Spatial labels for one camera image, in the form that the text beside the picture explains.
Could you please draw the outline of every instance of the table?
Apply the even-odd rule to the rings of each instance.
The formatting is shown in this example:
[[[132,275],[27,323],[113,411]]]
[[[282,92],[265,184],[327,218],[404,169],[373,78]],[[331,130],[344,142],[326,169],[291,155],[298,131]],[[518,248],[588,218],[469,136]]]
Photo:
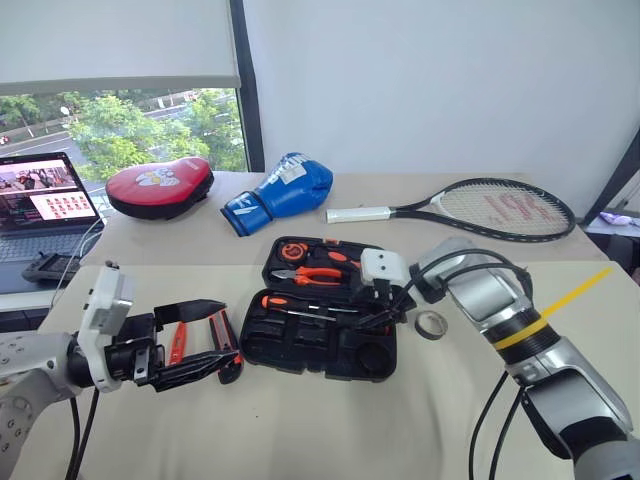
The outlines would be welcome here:
[[[240,192],[252,190],[263,173],[216,172],[209,196],[186,214],[169,221],[139,220],[115,212],[102,238],[84,264],[115,260],[123,265],[259,265],[273,241],[283,235],[337,238],[379,245],[407,259],[419,258],[446,238],[463,232],[433,222],[395,219],[328,225],[327,208],[402,205],[421,200],[455,181],[487,174],[341,174],[315,211],[277,219],[249,237],[238,237],[220,208]],[[497,177],[529,181],[519,174]],[[547,244],[516,244],[473,235],[481,248],[515,260],[606,260],[606,256],[576,228],[567,238]]]
[[[605,267],[613,273],[555,313],[569,336],[640,421],[640,289],[611,262],[529,262],[539,309]],[[261,266],[123,266],[137,281],[131,314],[159,304],[213,298],[227,302],[239,332],[252,295],[263,287]],[[41,327],[78,328],[87,290],[97,276],[83,267]],[[217,377],[156,394],[131,383],[102,395],[82,471],[92,480],[466,478],[473,423],[502,363],[450,299],[433,307],[449,332],[428,342],[398,329],[398,366],[386,381],[341,382],[321,374],[293,375],[245,365],[240,379]],[[187,353],[211,347],[208,326],[189,327]],[[173,329],[161,334],[166,345]],[[515,395],[507,382],[477,452],[486,478],[499,425]],[[81,418],[91,391],[80,397]],[[68,402],[49,407],[26,442],[13,480],[60,479],[72,441]],[[507,436],[499,479],[570,479],[572,466],[546,451],[519,410]]]

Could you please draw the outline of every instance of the black cable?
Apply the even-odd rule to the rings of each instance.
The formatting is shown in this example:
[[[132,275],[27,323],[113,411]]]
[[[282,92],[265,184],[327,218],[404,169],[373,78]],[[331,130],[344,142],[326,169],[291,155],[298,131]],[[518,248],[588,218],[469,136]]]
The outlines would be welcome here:
[[[504,443],[504,438],[507,436],[507,431],[509,431],[511,420],[513,420],[513,416],[516,414],[518,405],[520,405],[520,401],[522,400],[522,395],[524,394],[524,388],[525,387],[520,387],[520,389],[518,390],[518,393],[516,394],[516,398],[513,400],[513,403],[511,404],[511,408],[509,409],[509,413],[507,414],[507,418],[504,421],[504,425],[502,425],[502,430],[500,430],[500,436],[498,437],[496,448],[493,450],[493,458],[491,459],[491,469],[489,470],[489,480],[495,480],[496,478],[496,470],[498,469],[498,458],[500,457],[500,450],[502,450],[502,444]]]
[[[480,427],[482,427],[482,423],[484,422],[484,419],[487,416],[487,413],[489,413],[489,409],[491,408],[493,401],[498,396],[498,393],[500,392],[500,389],[502,388],[502,385],[504,385],[504,382],[508,376],[509,375],[507,374],[507,372],[502,373],[502,376],[498,380],[498,383],[496,383],[496,386],[493,387],[493,391],[491,392],[491,395],[489,395],[487,402],[484,404],[484,407],[482,408],[482,412],[480,413],[480,416],[476,421],[475,427],[473,427],[473,434],[471,435],[471,445],[469,445],[469,480],[473,480],[474,478],[473,477],[473,457],[475,456],[476,442],[478,440],[478,434],[480,433]]]
[[[465,273],[474,272],[476,270],[487,270],[491,268],[511,270],[516,275],[518,282],[520,282],[520,286],[522,287],[524,294],[531,303],[533,303],[533,283],[531,282],[531,274],[524,268],[513,265],[512,263],[481,263],[479,265],[471,265],[469,267],[461,268],[442,280],[443,286],[446,287],[451,280],[459,275],[464,275]]]
[[[449,260],[451,258],[460,257],[462,255],[469,255],[469,254],[487,255],[489,257],[495,258],[496,260],[500,260],[505,265],[513,265],[513,263],[511,263],[511,261],[509,261],[507,257],[503,257],[499,253],[492,252],[491,250],[485,250],[484,248],[464,248],[462,250],[447,253],[446,255],[443,255],[440,258],[437,258],[433,262],[422,267],[417,274],[412,275],[411,279],[407,282],[407,284],[404,287],[402,287],[402,290],[398,292],[398,295],[396,295],[395,301],[393,302],[391,309],[397,308],[402,303],[402,300],[404,300],[404,297],[407,296],[407,294],[409,293],[409,290],[411,290],[411,287],[413,287],[416,284],[416,282],[419,281],[424,276],[424,274],[427,273],[429,270],[438,266],[445,260]]]
[[[91,425],[93,425],[93,418],[96,415],[96,407],[98,406],[98,397],[100,396],[100,390],[95,388],[93,390],[93,397],[91,397],[91,407],[89,408],[89,415],[87,416],[87,424],[84,426],[84,432],[82,434],[82,442],[78,449],[78,455],[76,457],[75,466],[71,474],[70,480],[76,480],[80,473],[80,465],[82,464],[82,457],[84,457],[84,451],[87,448],[87,441],[89,440],[89,433],[91,433]]]
[[[71,478],[71,473],[73,472],[73,467],[76,464],[76,458],[78,456],[78,445],[80,444],[80,416],[78,415],[78,402],[76,402],[76,397],[71,397],[69,403],[71,403],[71,415],[73,416],[73,450],[71,450],[67,473],[64,476],[65,480]]]

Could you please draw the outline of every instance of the black tool case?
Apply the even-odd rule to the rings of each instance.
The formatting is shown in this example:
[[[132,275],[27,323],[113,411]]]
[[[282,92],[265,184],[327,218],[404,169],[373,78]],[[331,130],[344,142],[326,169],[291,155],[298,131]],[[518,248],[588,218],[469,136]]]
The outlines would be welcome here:
[[[300,258],[283,257],[285,245],[300,244],[305,248],[294,248],[294,254],[300,254],[302,248]],[[240,348],[244,358],[250,363],[293,373],[302,373],[305,369],[324,371],[327,378],[341,380],[376,382],[390,376],[396,368],[395,324],[370,330],[356,325],[361,317],[385,310],[383,302],[368,294],[360,280],[358,262],[365,248],[379,249],[372,245],[321,238],[277,239],[262,270],[267,288],[256,293],[251,300],[242,327]],[[329,252],[346,261],[332,258]],[[273,275],[278,270],[300,267],[340,270],[340,285],[300,285],[293,279]],[[324,276],[313,279],[337,280]],[[289,305],[282,306],[282,309],[333,317],[335,320],[290,314],[282,311],[280,304],[266,303],[265,297],[272,302],[284,298],[287,302],[298,303],[295,308]],[[309,308],[300,308],[299,302],[304,302],[303,305]]]

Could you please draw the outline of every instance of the blue boxing glove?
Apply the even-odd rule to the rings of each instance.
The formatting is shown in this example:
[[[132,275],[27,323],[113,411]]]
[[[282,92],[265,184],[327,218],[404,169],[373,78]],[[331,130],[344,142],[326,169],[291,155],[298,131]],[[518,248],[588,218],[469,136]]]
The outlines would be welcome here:
[[[241,193],[220,211],[244,237],[274,218],[318,208],[329,195],[332,182],[328,168],[301,153],[287,153],[258,188]]]

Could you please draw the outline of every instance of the laptop keyboard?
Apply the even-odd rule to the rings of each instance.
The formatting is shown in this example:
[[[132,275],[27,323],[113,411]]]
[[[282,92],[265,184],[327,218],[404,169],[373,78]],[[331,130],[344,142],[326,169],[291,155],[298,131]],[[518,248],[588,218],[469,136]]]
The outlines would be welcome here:
[[[33,260],[39,252],[70,255],[82,234],[0,239],[0,262]]]

